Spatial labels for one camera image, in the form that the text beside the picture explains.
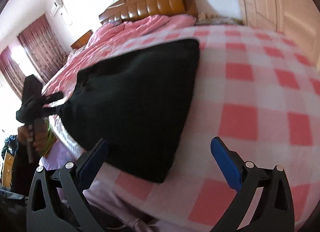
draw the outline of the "white wall-mounted air conditioner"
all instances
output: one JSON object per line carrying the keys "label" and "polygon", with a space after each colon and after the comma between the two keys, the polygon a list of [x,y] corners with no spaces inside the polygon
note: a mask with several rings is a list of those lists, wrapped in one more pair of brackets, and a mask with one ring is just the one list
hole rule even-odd
{"label": "white wall-mounted air conditioner", "polygon": [[50,16],[53,18],[63,6],[62,0],[56,0],[50,10]]}

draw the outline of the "brown leather headboard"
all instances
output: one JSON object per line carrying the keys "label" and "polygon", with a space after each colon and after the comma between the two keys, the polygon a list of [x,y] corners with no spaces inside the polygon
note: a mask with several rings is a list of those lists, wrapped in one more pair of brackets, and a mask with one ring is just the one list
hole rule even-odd
{"label": "brown leather headboard", "polygon": [[101,15],[102,24],[111,21],[136,21],[150,15],[198,15],[195,0],[119,0],[110,5]]}

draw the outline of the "black sleeve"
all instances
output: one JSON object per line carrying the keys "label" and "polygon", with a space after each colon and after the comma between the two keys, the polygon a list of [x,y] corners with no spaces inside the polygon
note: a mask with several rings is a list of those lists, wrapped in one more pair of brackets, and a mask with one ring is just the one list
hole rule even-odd
{"label": "black sleeve", "polygon": [[12,164],[10,191],[25,196],[29,195],[33,176],[39,166],[40,157],[33,154],[34,161],[29,163],[27,147],[18,144]]}

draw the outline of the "ceiling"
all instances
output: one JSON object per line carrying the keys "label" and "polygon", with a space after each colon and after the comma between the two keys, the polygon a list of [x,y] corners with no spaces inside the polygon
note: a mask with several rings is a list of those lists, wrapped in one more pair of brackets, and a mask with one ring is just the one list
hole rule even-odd
{"label": "ceiling", "polygon": [[9,0],[0,14],[0,51],[7,38],[14,38],[45,13],[46,0]]}

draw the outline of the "silver screw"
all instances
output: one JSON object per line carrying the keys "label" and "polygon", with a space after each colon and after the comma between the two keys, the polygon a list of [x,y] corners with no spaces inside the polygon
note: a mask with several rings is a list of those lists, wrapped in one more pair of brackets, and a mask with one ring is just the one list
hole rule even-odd
{"label": "silver screw", "polygon": [[278,170],[279,172],[282,172],[284,169],[283,169],[283,167],[282,167],[281,165],[277,165],[277,170]]}
{"label": "silver screw", "polygon": [[41,173],[43,171],[43,166],[39,166],[38,168],[37,168],[37,172],[38,173]]}
{"label": "silver screw", "polygon": [[246,162],[245,166],[247,166],[248,168],[253,168],[254,164],[253,164],[253,162]]}
{"label": "silver screw", "polygon": [[71,169],[73,166],[74,166],[74,163],[72,163],[72,162],[66,163],[66,168],[67,169]]}

